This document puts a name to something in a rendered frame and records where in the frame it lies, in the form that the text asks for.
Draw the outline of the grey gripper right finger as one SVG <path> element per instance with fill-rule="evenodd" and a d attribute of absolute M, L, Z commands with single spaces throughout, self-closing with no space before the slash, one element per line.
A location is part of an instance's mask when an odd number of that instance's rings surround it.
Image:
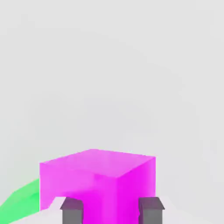
<path fill-rule="evenodd" d="M 224 196 L 171 194 L 140 199 L 143 224 L 224 224 Z"/>

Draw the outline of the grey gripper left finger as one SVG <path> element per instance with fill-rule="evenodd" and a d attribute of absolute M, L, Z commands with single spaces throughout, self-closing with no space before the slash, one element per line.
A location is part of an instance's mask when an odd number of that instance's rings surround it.
<path fill-rule="evenodd" d="M 55 197 L 49 208 L 13 221 L 10 224 L 81 224 L 82 210 L 71 207 L 61 209 L 65 200 L 65 197 Z"/>

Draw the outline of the small magenta cube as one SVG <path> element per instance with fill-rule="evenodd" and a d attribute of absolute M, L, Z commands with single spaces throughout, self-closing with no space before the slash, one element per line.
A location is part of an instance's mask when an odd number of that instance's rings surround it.
<path fill-rule="evenodd" d="M 57 196 L 81 200 L 83 224 L 138 224 L 138 199 L 155 196 L 156 158 L 89 149 L 39 165 L 40 209 Z"/>

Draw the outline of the small green cube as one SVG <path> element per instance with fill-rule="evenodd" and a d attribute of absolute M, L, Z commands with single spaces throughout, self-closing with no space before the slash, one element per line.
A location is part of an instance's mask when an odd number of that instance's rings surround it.
<path fill-rule="evenodd" d="M 9 224 L 39 212 L 39 179 L 14 191 L 0 205 L 0 224 Z"/>

